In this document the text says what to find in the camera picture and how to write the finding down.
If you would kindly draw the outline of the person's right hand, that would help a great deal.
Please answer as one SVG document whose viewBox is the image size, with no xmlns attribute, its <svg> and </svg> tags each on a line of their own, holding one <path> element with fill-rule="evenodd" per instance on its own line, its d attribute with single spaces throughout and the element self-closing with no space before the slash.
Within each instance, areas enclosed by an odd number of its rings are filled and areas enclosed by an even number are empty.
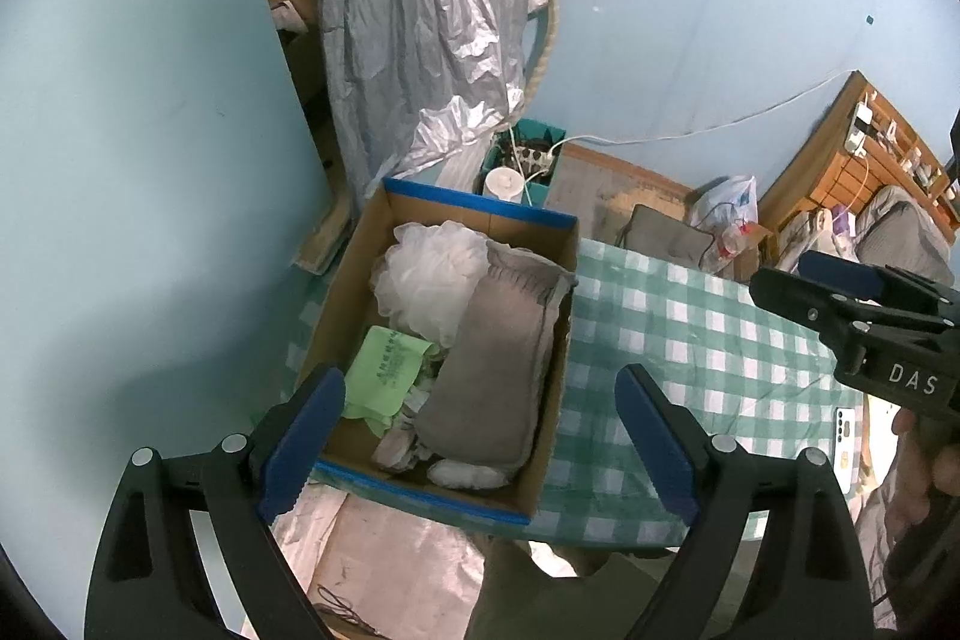
<svg viewBox="0 0 960 640">
<path fill-rule="evenodd" d="M 916 414 L 901 408 L 892 422 L 898 437 L 898 450 L 892 466 L 892 495 L 887 503 L 887 533 L 898 539 L 905 531 L 919 525 L 929 513 L 931 463 L 923 453 L 916 435 Z"/>
</svg>

